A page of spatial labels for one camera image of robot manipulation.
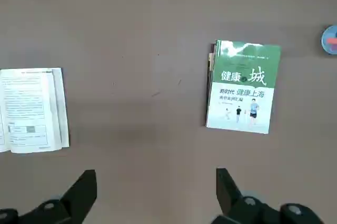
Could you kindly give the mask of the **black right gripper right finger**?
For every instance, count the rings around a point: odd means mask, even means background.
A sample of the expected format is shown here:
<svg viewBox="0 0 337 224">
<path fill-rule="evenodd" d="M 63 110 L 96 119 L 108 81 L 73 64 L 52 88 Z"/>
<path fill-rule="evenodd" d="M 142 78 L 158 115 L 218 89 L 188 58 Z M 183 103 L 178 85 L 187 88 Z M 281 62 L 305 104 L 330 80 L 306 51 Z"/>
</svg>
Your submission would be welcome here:
<svg viewBox="0 0 337 224">
<path fill-rule="evenodd" d="M 324 224 L 299 203 L 286 203 L 276 210 L 256 197 L 242 195 L 226 168 L 216 169 L 216 197 L 222 214 L 212 224 Z"/>
</svg>

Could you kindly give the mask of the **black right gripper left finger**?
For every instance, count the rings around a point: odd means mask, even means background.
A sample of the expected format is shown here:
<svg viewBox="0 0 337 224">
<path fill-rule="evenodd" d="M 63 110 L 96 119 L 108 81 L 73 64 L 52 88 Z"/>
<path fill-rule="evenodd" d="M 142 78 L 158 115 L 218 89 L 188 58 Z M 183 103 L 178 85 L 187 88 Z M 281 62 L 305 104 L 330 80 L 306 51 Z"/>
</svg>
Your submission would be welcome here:
<svg viewBox="0 0 337 224">
<path fill-rule="evenodd" d="M 1 223 L 83 223 L 96 199 L 96 171 L 86 170 L 59 199 L 47 200 L 21 216 L 16 209 L 1 209 Z"/>
</svg>

